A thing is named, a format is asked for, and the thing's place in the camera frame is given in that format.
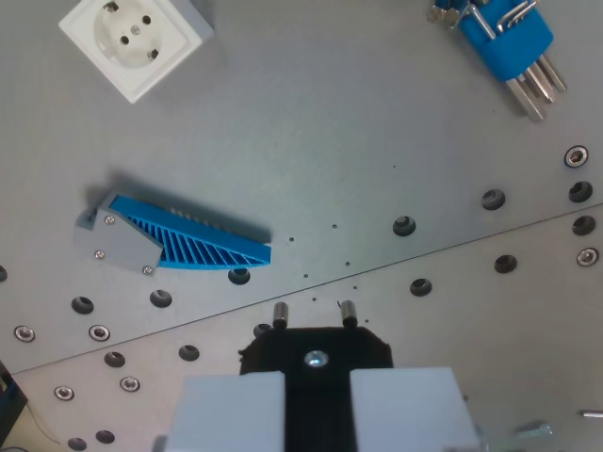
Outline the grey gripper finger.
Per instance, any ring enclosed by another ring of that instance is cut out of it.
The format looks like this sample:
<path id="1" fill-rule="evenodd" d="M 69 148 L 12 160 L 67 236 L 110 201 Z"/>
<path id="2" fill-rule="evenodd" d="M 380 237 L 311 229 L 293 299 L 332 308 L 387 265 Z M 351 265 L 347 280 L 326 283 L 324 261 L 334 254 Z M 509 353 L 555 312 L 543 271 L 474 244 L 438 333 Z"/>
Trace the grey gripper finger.
<path id="1" fill-rule="evenodd" d="M 359 451 L 481 451 L 449 367 L 358 369 L 350 397 Z"/>
<path id="2" fill-rule="evenodd" d="M 285 375 L 199 376 L 185 380 L 166 451 L 283 451 Z"/>

